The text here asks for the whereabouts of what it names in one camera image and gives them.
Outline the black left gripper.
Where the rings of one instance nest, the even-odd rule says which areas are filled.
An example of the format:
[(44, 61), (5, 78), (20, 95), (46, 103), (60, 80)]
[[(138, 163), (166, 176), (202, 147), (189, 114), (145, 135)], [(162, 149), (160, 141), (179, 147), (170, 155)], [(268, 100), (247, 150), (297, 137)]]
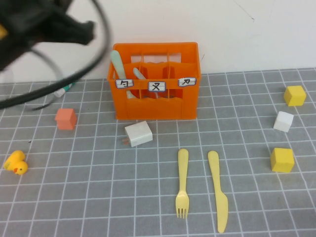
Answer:
[(14, 2), (14, 43), (31, 47), (38, 42), (88, 45), (94, 40), (95, 22), (72, 27), (67, 15), (70, 0), (16, 0)]

